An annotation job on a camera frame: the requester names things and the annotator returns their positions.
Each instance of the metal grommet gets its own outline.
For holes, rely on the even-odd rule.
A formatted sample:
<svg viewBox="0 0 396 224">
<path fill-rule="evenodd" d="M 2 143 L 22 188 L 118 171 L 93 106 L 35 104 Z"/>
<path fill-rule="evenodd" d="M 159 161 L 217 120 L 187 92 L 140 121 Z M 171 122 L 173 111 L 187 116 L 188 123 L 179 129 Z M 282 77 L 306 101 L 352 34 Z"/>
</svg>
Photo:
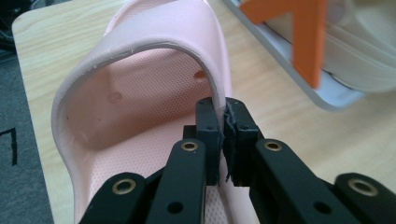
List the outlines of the metal grommet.
<svg viewBox="0 0 396 224">
<path fill-rule="evenodd" d="M 186 151 L 194 151 L 195 149 L 198 148 L 198 145 L 194 142 L 185 142 L 181 144 L 181 148 Z"/>
<path fill-rule="evenodd" d="M 114 185 L 113 185 L 113 193 L 115 194 L 127 194 L 129 192 L 131 192 L 132 190 L 134 190 L 134 188 L 136 187 L 136 182 L 134 182 L 134 180 L 132 179 L 122 179 L 117 181 Z"/>
<path fill-rule="evenodd" d="M 264 146 L 271 151 L 279 151 L 282 146 L 276 142 L 266 142 Z"/>
<path fill-rule="evenodd" d="M 374 197 L 378 194 L 378 190 L 372 184 L 361 179 L 350 179 L 347 181 L 348 185 L 360 194 Z"/>
</svg>

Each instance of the black plastic bracket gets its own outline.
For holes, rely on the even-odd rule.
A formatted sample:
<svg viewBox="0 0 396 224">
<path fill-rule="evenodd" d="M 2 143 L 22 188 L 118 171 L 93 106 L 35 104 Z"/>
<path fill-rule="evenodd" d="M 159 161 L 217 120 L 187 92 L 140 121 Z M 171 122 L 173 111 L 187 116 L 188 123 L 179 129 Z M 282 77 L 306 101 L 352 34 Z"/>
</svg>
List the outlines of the black plastic bracket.
<svg viewBox="0 0 396 224">
<path fill-rule="evenodd" d="M 396 221 L 396 195 L 368 176 L 339 175 L 333 192 L 361 223 Z"/>
<path fill-rule="evenodd" d="M 219 183 L 220 152 L 224 137 L 219 129 L 212 98 L 205 98 L 196 103 L 195 123 L 195 138 L 202 141 L 206 148 L 206 184 L 214 186 Z"/>
<path fill-rule="evenodd" d="M 92 198 L 80 224 L 134 223 L 145 191 L 145 178 L 122 173 L 109 178 Z"/>
<path fill-rule="evenodd" d="M 227 98 L 224 113 L 224 156 L 228 166 L 228 176 L 236 187 L 249 187 L 255 174 L 251 151 L 263 138 L 262 132 L 241 101 Z"/>
<path fill-rule="evenodd" d="M 256 148 L 250 199 L 261 223 L 359 223 L 288 145 L 262 139 Z"/>
<path fill-rule="evenodd" d="M 203 223 L 204 206 L 205 145 L 183 139 L 172 149 L 146 223 Z"/>
</svg>

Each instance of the bolt hole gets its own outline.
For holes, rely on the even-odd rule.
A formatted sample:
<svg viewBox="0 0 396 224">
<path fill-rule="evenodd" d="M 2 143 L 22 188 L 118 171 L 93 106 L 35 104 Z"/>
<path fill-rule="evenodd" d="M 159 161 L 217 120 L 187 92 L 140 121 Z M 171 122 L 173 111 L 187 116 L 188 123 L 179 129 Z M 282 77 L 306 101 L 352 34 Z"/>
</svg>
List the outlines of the bolt hole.
<svg viewBox="0 0 396 224">
<path fill-rule="evenodd" d="M 179 202 L 169 203 L 168 212 L 172 214 L 178 214 L 183 211 L 183 204 Z"/>
<path fill-rule="evenodd" d="M 378 190 L 372 184 L 361 179 L 350 179 L 348 185 L 360 194 L 374 197 L 378 194 Z"/>
<path fill-rule="evenodd" d="M 113 185 L 113 193 L 115 194 L 127 194 L 134 190 L 136 187 L 136 182 L 132 179 L 122 179 L 117 181 Z"/>
<path fill-rule="evenodd" d="M 330 214 L 330 213 L 332 212 L 332 209 L 331 209 L 330 206 L 327 205 L 326 203 L 315 202 L 315 203 L 314 203 L 314 207 L 315 207 L 315 209 L 317 209 L 320 213 L 323 213 L 323 214 Z"/>
<path fill-rule="evenodd" d="M 264 146 L 272 151 L 279 151 L 280 149 L 282 149 L 282 146 L 275 142 L 267 142 Z"/>
<path fill-rule="evenodd" d="M 186 151 L 194 151 L 195 149 L 198 148 L 198 145 L 193 142 L 186 142 L 181 145 L 181 148 L 183 148 Z"/>
</svg>

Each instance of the gray carpet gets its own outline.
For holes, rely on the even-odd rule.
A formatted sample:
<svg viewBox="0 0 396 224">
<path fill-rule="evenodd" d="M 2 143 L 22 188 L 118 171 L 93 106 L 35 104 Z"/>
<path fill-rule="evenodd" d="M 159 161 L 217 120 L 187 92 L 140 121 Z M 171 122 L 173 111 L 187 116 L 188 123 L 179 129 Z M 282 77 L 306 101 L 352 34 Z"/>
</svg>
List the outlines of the gray carpet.
<svg viewBox="0 0 396 224">
<path fill-rule="evenodd" d="M 37 2 L 36 7 L 44 6 Z M 17 56 L 0 50 L 0 223 L 53 223 Z"/>
</svg>

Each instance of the light wood surface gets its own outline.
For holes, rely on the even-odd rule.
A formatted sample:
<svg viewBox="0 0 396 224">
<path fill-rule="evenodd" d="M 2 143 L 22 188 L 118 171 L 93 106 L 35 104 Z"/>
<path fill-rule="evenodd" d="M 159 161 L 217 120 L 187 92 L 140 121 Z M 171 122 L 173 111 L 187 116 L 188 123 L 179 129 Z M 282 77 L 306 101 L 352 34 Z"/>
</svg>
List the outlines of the light wood surface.
<svg viewBox="0 0 396 224">
<path fill-rule="evenodd" d="M 127 0 L 72 1 L 21 15 L 13 26 L 52 214 L 73 222 L 73 190 L 50 130 L 52 100 L 64 77 L 101 38 Z M 396 191 L 396 92 L 368 95 L 340 112 L 315 106 L 220 0 L 233 96 L 264 135 L 287 143 L 321 178 L 368 175 Z"/>
</svg>

